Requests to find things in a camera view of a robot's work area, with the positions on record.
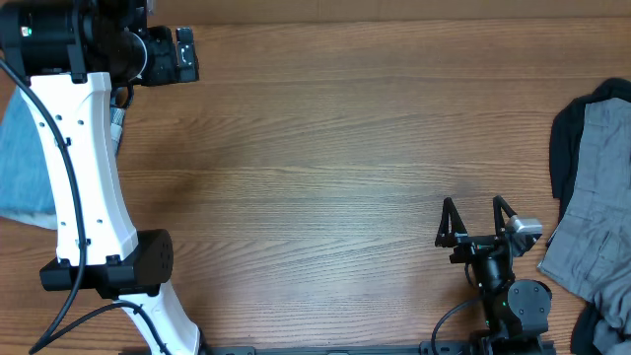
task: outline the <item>gray cloth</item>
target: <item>gray cloth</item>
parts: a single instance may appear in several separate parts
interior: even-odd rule
[[[111,139],[117,153],[125,110],[111,108],[109,113]],[[13,94],[0,125],[0,217],[57,228],[46,160],[20,90]]]
[[[631,104],[585,109],[574,194],[539,270],[603,316],[594,345],[631,354]]]

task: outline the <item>white plastic casing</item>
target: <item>white plastic casing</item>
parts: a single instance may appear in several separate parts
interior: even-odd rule
[[[155,297],[149,297],[147,294],[136,294],[123,295],[118,298],[142,306],[142,309],[156,326],[156,331],[170,353],[173,355],[197,354],[199,328],[186,316],[171,281],[160,285],[160,293]],[[134,315],[133,310],[123,309],[142,333],[151,348],[151,353],[160,354],[160,347],[151,334],[147,323],[140,315]]]
[[[120,192],[109,121],[108,73],[90,73],[86,84],[74,84],[69,74],[31,77],[31,89],[55,119],[75,170],[83,208],[88,265],[104,264],[108,255],[125,259],[138,245]],[[79,237],[63,159],[50,128],[31,100],[29,105],[46,158],[57,212],[57,258],[79,265]]]

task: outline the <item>folded blue cloth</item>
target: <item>folded blue cloth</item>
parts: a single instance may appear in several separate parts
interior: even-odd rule
[[[125,110],[111,108],[110,118],[111,138],[117,153]],[[0,125],[0,217],[47,229],[57,228],[39,134],[19,89],[9,101]]]

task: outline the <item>black cloth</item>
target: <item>black cloth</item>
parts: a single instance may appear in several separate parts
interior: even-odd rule
[[[576,321],[572,332],[570,352],[576,355],[601,355],[594,346],[594,330],[602,316],[593,303],[588,303]]]
[[[619,78],[607,79],[592,94],[574,99],[554,118],[550,133],[550,178],[552,196],[561,200],[559,221],[563,219],[574,193],[585,105],[612,98],[631,103],[631,82]]]

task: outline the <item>wooden table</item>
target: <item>wooden table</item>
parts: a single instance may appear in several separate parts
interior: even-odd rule
[[[179,298],[218,346],[429,339],[444,312],[474,296],[450,250],[434,248],[443,198],[475,235],[492,232],[491,199],[502,194],[538,217],[547,239],[558,216],[554,115],[607,77],[631,77],[628,19],[194,33],[201,80],[137,89],[118,166],[136,227],[171,232]],[[0,353],[26,353],[66,298],[37,275],[55,233],[2,220],[0,237]],[[545,338],[567,354],[583,302],[536,271],[543,242],[515,270],[552,288]],[[106,303],[84,291],[68,318]],[[439,338],[483,326],[470,310]],[[46,351],[143,345],[116,311]]]

